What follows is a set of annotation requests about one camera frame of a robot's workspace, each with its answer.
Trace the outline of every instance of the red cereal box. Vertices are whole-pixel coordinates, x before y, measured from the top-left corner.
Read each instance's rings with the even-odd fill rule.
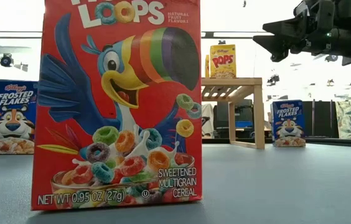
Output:
[[[202,198],[198,0],[45,0],[32,209]]]

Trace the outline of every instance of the blue cereal box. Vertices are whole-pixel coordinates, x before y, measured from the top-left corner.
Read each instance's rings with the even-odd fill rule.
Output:
[[[0,80],[0,154],[33,154],[38,82]]]
[[[274,146],[306,146],[301,100],[273,102],[271,105],[271,115]]]

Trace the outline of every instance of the desk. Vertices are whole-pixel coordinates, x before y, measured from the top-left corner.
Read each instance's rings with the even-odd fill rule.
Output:
[[[202,101],[229,102],[228,120],[230,143],[237,146],[264,149],[264,103],[262,78],[203,78]],[[235,103],[253,94],[255,143],[236,140]]]

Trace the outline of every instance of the wooden table leg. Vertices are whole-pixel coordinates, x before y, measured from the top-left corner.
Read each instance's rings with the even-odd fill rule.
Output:
[[[236,139],[236,128],[235,128],[235,104],[229,103],[228,107],[228,120],[230,125],[230,143]]]
[[[265,149],[263,87],[256,85],[254,90],[255,142],[257,149]]]

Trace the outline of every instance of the gray table surface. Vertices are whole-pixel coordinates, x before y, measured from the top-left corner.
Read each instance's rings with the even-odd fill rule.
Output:
[[[197,203],[31,212],[32,156],[0,156],[0,223],[351,223],[351,147],[204,145]]]

